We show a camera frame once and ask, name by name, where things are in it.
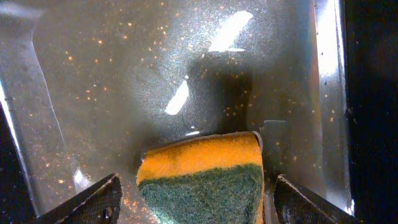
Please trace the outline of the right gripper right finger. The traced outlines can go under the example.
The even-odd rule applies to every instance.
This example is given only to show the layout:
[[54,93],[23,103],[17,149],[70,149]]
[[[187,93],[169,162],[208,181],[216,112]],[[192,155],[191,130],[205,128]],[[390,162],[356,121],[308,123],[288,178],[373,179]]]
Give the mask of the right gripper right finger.
[[280,223],[362,223],[285,174],[277,177],[274,205]]

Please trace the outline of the green yellow sponge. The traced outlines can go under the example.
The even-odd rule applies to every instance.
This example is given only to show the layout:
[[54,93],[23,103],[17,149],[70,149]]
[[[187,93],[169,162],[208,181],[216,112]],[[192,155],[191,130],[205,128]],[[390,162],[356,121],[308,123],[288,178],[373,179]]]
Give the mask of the green yellow sponge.
[[262,223],[263,171],[258,135],[232,133],[148,152],[136,184],[158,223]]

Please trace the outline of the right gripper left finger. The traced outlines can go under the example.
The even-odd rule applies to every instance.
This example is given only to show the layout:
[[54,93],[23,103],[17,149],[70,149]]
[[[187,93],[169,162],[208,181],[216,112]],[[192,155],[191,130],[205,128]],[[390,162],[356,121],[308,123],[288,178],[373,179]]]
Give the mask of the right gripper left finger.
[[118,174],[110,174],[55,209],[33,219],[33,223],[117,224],[123,190]]

